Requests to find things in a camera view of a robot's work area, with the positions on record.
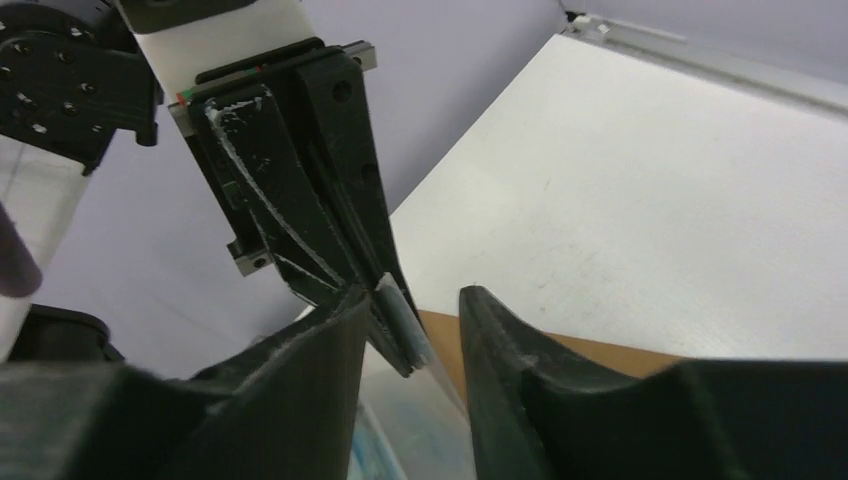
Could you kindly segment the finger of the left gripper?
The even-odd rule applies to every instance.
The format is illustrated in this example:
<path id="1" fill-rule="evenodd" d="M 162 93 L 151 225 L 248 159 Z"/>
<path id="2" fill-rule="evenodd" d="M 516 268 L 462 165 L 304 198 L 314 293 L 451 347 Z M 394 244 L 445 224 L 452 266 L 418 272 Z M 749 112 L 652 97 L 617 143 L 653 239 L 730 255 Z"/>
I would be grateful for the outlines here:
<path id="1" fill-rule="evenodd" d="M 363 70 L 341 49 L 319 49 L 294 69 L 305 110 L 308 170 L 355 282 L 372 299 L 369 339 L 403 377 L 426 364 L 421 325 L 402 272 L 380 176 Z"/>

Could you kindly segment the clear acrylic sheet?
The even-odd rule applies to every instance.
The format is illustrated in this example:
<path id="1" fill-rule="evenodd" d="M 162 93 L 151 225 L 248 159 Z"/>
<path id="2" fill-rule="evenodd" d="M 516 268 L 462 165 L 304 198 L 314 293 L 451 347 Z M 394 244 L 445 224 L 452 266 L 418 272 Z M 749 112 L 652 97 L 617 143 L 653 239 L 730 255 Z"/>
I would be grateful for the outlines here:
<path id="1" fill-rule="evenodd" d="M 369 339 L 359 284 L 252 347 L 233 469 L 242 479 L 347 479 L 357 404 L 375 413 L 407 479 L 475 475 L 464 407 L 421 322 L 426 364 L 401 376 Z"/>

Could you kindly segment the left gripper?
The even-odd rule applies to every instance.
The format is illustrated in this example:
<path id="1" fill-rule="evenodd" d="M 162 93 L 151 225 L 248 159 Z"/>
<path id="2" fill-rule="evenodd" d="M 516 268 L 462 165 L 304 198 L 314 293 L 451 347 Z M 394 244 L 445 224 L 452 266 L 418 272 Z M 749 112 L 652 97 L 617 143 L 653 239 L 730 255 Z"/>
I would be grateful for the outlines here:
<path id="1" fill-rule="evenodd" d="M 118 8 L 235 233 L 238 266 L 274 265 L 315 305 L 359 284 L 308 170 L 294 69 L 319 49 L 341 49 L 364 79 L 367 44 L 327 44 L 296 1 L 122 1 Z"/>

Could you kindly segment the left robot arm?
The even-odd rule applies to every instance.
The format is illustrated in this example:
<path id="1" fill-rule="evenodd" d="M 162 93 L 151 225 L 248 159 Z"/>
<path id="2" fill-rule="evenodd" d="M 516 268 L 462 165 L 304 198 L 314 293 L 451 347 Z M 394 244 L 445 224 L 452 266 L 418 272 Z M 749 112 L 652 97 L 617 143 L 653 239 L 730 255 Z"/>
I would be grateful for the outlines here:
<path id="1" fill-rule="evenodd" d="M 97 318 L 32 295 L 118 131 L 158 142 L 166 107 L 234 233 L 243 275 L 312 306 L 351 284 L 402 375 L 429 362 L 399 264 L 363 75 L 374 46 L 324 42 L 296 1 L 1 5 L 1 356 L 113 359 Z"/>

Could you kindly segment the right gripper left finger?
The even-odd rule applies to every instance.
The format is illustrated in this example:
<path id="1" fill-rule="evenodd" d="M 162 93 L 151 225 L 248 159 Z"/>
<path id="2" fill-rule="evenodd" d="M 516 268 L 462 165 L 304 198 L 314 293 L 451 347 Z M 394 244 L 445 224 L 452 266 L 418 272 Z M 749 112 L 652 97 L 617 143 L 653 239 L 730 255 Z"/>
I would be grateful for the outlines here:
<path id="1" fill-rule="evenodd" d="M 35 306 L 1 366 L 1 475 L 343 479 L 368 317 L 352 288 L 179 380 L 126 363 L 99 319 Z"/>

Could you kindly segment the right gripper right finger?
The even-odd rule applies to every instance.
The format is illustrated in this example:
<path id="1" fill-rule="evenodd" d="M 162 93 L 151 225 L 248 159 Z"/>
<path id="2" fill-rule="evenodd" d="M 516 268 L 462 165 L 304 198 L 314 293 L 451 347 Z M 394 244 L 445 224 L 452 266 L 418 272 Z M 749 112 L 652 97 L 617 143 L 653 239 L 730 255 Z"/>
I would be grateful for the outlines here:
<path id="1" fill-rule="evenodd" d="M 698 359 L 645 378 L 578 360 L 488 289 L 459 294 L 481 479 L 843 479 L 847 366 Z"/>

